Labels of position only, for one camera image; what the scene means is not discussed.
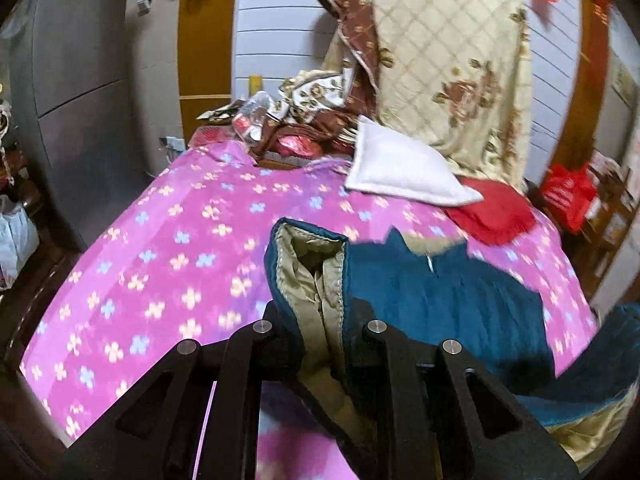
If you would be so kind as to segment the teal down jacket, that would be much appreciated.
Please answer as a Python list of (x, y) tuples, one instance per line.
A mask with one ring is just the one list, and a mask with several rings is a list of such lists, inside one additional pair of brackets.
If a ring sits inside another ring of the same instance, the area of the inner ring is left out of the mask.
[(284, 218), (271, 230), (265, 272), (269, 304), (291, 341), (291, 387), (358, 477), (372, 427), (346, 384), (347, 317), (357, 299), (415, 341), (461, 344), (574, 460), (576, 479), (612, 478), (616, 460), (639, 451), (636, 304), (614, 308), (557, 375), (540, 296), (470, 257), (460, 240), (390, 230), (380, 242), (354, 243)]

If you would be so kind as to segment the pink floral bed sheet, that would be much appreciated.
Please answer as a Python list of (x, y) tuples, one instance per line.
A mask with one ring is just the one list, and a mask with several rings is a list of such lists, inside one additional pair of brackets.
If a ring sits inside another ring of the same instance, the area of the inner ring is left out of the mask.
[[(392, 226), (468, 238), (436, 206), (347, 191), (346, 174), (325, 161), (262, 169), (236, 141), (181, 155), (80, 258), (27, 346), (20, 370), (50, 419), (75, 443), (181, 339), (204, 346), (261, 318), (262, 260), (282, 217), (352, 242), (384, 240)], [(597, 322), (558, 231), (533, 215), (533, 229), (506, 245), (469, 237), (468, 254), (538, 292), (559, 375)], [(257, 479), (357, 479), (333, 439), (296, 422), (260, 414)]]

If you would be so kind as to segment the red cushion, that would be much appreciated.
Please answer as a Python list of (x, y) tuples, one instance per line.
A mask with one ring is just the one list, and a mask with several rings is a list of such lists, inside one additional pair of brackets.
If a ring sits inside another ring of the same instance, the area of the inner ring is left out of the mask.
[(529, 200), (510, 185), (462, 177), (461, 183), (480, 192), (480, 202), (447, 207), (447, 217), (470, 237), (489, 246), (509, 244), (536, 226)]

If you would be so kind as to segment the wooden shelf rack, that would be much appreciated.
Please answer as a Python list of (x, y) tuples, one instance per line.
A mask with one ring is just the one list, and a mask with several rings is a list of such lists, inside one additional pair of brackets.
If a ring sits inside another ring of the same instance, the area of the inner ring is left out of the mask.
[(593, 152), (588, 176), (597, 195), (577, 235), (570, 261), (585, 298), (591, 300), (631, 230), (639, 201), (630, 190), (631, 169), (598, 151)]

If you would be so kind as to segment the white plastic bag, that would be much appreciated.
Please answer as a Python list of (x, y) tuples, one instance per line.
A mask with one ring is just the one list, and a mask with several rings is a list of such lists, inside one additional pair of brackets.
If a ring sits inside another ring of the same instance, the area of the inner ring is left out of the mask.
[(1, 290), (10, 289), (25, 263), (37, 250), (39, 235), (20, 203), (1, 196), (0, 266)]

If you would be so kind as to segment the white pillow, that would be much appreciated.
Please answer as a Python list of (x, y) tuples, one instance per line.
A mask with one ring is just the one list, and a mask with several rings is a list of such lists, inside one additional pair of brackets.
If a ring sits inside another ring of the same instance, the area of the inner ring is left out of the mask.
[(441, 207), (484, 200), (480, 192), (457, 179), (434, 148), (364, 116), (358, 118), (355, 155), (345, 188)]

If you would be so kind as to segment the red plastic bag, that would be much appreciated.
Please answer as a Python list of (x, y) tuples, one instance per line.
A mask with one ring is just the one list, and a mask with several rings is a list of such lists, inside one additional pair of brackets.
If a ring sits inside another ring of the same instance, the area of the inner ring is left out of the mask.
[(574, 170), (554, 165), (540, 188), (544, 206), (559, 226), (572, 234), (582, 228), (587, 211), (597, 196), (588, 168), (589, 164)]

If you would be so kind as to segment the brown floral bedding pile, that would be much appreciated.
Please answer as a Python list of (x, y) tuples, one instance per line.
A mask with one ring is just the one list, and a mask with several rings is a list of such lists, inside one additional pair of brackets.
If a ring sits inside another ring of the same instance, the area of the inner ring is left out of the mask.
[(280, 83), (278, 94), (259, 91), (202, 113), (248, 146), (258, 164), (354, 154), (358, 118), (375, 115), (378, 35), (372, 0), (318, 0), (337, 29), (322, 66)]

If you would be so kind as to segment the cream floral quilt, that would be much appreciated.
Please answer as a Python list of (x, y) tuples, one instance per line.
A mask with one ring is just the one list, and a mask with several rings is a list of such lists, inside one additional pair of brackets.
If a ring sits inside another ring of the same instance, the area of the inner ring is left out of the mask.
[(319, 0), (382, 125), (455, 174), (523, 191), (532, 60), (523, 0)]

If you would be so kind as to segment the grey refrigerator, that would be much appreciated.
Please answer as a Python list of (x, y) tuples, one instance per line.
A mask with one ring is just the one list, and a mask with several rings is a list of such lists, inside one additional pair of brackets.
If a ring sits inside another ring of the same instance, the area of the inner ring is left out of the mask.
[(18, 0), (2, 25), (17, 141), (85, 250), (149, 182), (134, 132), (126, 0)]

